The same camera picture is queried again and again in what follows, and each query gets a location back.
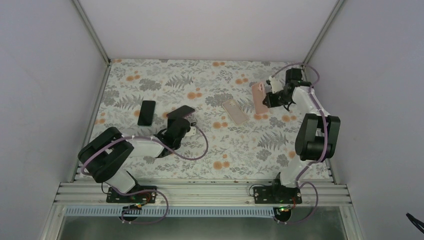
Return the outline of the pink phone case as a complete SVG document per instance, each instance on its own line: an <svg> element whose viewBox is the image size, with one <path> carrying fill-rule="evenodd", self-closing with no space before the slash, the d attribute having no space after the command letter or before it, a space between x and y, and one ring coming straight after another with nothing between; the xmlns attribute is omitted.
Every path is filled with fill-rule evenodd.
<svg viewBox="0 0 424 240"><path fill-rule="evenodd" d="M253 105L257 115L265 114L269 108L263 103L266 98L265 85L263 82L257 82L251 86Z"/></svg>

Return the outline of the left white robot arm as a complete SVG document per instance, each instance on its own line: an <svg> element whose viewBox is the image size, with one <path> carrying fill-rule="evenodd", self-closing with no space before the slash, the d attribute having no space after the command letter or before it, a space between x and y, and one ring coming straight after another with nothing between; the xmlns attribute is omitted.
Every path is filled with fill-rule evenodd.
<svg viewBox="0 0 424 240"><path fill-rule="evenodd" d="M180 148L182 139L190 131L191 123L185 118L169 120L167 128L148 137L124 136L116 127L109 127L78 153L82 164L80 173L91 176L97 183L107 183L124 201L134 202L141 187L122 168L127 158L164 158Z"/></svg>

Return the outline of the black phone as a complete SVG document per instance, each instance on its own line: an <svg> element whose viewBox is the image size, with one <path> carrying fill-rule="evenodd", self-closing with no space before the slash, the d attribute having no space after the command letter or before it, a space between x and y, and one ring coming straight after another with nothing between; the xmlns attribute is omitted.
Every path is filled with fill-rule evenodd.
<svg viewBox="0 0 424 240"><path fill-rule="evenodd" d="M179 108L176 108L175 110L169 112L166 116L168 119L178 119L178 118L184 118L192 113L194 113L196 110L193 107L190 107L188 105L183 105Z"/></svg>
<svg viewBox="0 0 424 240"><path fill-rule="evenodd" d="M137 125L149 127L153 124L156 102L154 100L143 100L141 103Z"/></svg>

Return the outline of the beige phone case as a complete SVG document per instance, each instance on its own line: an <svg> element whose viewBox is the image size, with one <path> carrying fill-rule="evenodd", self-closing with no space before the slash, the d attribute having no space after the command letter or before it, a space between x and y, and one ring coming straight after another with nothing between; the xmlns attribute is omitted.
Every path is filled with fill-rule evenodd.
<svg viewBox="0 0 424 240"><path fill-rule="evenodd" d="M248 117L241 109L238 102L234 99L229 99L222 103L222 107L227 112L235 125L239 126L248 121Z"/></svg>

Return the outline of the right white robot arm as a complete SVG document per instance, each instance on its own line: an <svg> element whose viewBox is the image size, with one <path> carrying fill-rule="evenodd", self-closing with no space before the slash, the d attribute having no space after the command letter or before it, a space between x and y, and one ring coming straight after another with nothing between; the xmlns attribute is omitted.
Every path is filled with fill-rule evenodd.
<svg viewBox="0 0 424 240"><path fill-rule="evenodd" d="M333 157L341 125L340 118L326 111L318 100L314 89L318 81L303 80L302 66L291 63L271 75L266 81L271 91L261 101L268 108L283 107L287 111L296 105L304 114L294 144L298 159L279 173L280 184L270 191L278 204L289 199L289 188L302 187L299 180L312 165Z"/></svg>

